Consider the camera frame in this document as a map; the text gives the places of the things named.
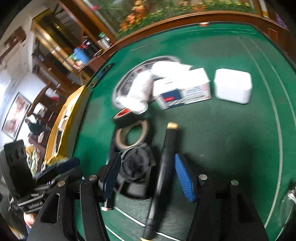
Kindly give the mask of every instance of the masking tape roll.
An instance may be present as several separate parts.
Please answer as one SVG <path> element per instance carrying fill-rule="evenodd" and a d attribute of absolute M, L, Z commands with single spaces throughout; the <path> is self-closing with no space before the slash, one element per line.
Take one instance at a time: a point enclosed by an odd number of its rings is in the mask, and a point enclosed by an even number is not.
<path fill-rule="evenodd" d="M 127 137 L 128 132 L 134 126 L 138 126 L 138 125 L 142 126 L 141 136 L 139 137 L 139 139 L 134 144 L 132 144 L 130 146 L 126 145 L 126 137 Z M 116 135 L 115 135 L 115 144 L 116 144 L 116 146 L 117 146 L 117 148 L 119 150 L 127 150 L 127 149 L 129 149 L 131 147 L 134 147 L 134 146 L 136 146 L 138 144 L 143 143 L 145 141 L 146 137 L 147 137 L 148 130 L 149 130 L 148 121 L 146 119 L 145 120 L 139 120 L 136 123 L 134 123 L 134 124 L 132 124 L 132 125 L 130 125 L 128 127 L 118 129 L 117 132 L 116 132 Z"/>

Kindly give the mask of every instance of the blue foam pad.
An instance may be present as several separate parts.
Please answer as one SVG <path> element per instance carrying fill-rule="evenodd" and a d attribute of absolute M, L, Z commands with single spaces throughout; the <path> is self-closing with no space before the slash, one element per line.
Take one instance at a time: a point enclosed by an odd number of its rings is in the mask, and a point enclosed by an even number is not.
<path fill-rule="evenodd" d="M 65 172 L 71 170 L 72 168 L 79 166 L 79 164 L 80 164 L 80 160 L 77 157 L 73 157 L 68 161 L 59 163 L 56 166 L 56 173 L 63 174 Z"/>
<path fill-rule="evenodd" d="M 195 194 L 193 192 L 193 183 L 186 171 L 186 168 L 182 162 L 182 159 L 178 154 L 175 155 L 175 169 L 180 180 L 181 186 L 183 188 L 183 192 L 185 197 L 190 201 L 194 202 Z"/>
<path fill-rule="evenodd" d="M 114 158 L 114 163 L 109 162 L 110 164 L 112 163 L 108 174 L 106 178 L 104 179 L 104 184 L 103 184 L 103 191 L 104 191 L 104 199 L 108 199 L 112 195 L 113 187 L 115 185 L 120 167 L 121 167 L 121 157 L 117 153 L 115 154 Z"/>

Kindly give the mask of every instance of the wall mural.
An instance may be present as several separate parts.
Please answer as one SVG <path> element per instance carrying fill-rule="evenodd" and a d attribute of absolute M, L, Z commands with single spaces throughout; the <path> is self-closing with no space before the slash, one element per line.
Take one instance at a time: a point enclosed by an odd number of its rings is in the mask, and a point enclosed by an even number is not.
<path fill-rule="evenodd" d="M 20 93 L 16 95 L 2 126 L 2 131 L 16 140 L 31 103 Z"/>

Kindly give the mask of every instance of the metal bolt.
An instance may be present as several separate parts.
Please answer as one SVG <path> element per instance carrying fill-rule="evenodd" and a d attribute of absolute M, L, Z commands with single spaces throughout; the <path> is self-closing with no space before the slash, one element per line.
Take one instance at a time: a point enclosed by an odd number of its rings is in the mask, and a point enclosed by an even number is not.
<path fill-rule="evenodd" d="M 295 190 L 290 190 L 288 192 L 288 198 L 296 204 Z"/>
<path fill-rule="evenodd" d="M 233 185 L 233 186 L 237 186 L 238 184 L 239 184 L 239 182 L 237 181 L 237 180 L 231 180 L 231 184 Z"/>
<path fill-rule="evenodd" d="M 207 175 L 205 175 L 205 174 L 200 174 L 199 176 L 198 176 L 198 178 L 200 179 L 200 180 L 206 180 L 207 179 Z"/>
<path fill-rule="evenodd" d="M 98 178 L 98 177 L 97 177 L 97 175 L 95 175 L 95 174 L 89 176 L 89 180 L 91 180 L 91 181 L 94 181 L 94 180 L 96 180 L 97 178 Z"/>
<path fill-rule="evenodd" d="M 59 182 L 57 183 L 57 185 L 58 185 L 59 187 L 62 187 L 62 186 L 65 185 L 65 184 L 66 184 L 65 181 L 59 181 Z"/>

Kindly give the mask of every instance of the roll of tape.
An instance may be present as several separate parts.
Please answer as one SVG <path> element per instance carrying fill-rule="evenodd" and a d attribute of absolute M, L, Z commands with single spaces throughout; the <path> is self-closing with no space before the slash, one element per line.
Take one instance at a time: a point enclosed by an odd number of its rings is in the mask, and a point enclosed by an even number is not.
<path fill-rule="evenodd" d="M 146 114 L 147 110 L 144 113 L 137 115 L 130 109 L 124 108 L 114 115 L 112 119 L 117 128 L 124 128 L 136 123 L 139 120 L 142 120 Z"/>
<path fill-rule="evenodd" d="M 138 126 L 138 125 L 142 126 L 141 136 L 139 137 L 139 139 L 134 144 L 128 146 L 126 144 L 127 134 L 134 126 Z M 115 144 L 116 144 L 116 146 L 117 146 L 117 148 L 119 150 L 127 150 L 127 149 L 129 149 L 131 147 L 134 147 L 134 146 L 136 146 L 138 144 L 143 143 L 145 141 L 146 137 L 147 137 L 148 131 L 149 131 L 149 123 L 148 123 L 148 121 L 146 119 L 145 120 L 139 120 L 136 123 L 133 123 L 132 125 L 130 125 L 128 127 L 118 129 L 117 132 L 116 132 L 116 135 L 115 135 Z"/>

